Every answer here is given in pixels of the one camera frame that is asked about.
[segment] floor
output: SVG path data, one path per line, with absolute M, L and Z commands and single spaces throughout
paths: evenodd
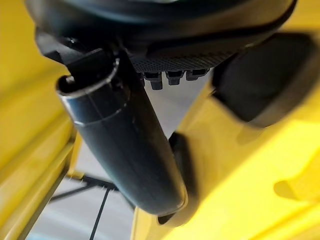
M 146 82 L 146 92 L 167 137 L 177 128 L 210 75 L 197 81 L 183 78 L 178 86 L 169 86 L 164 80 L 163 90 L 158 91 L 152 90 L 150 83 Z M 85 144 L 79 154 L 77 169 L 101 179 L 109 179 Z M 80 186 L 80 182 L 64 179 L 55 194 Z M 104 194 L 103 189 L 96 187 L 48 204 L 27 240 L 88 240 Z M 133 214 L 120 193 L 109 193 L 94 239 L 129 240 Z

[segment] gray floor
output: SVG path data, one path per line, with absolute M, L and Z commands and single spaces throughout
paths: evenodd
M 190 105 L 197 97 L 206 77 L 197 81 L 181 80 L 178 86 L 153 91 L 149 82 L 145 89 L 167 137 L 177 128 Z M 84 144 L 79 154 L 77 169 L 99 178 L 108 179 L 97 160 Z M 63 180 L 56 193 L 81 186 L 72 180 Z M 31 230 L 28 240 L 88 240 L 105 191 L 94 188 L 47 205 Z M 111 192 L 103 210 L 95 240 L 129 240 L 133 211 L 119 193 Z

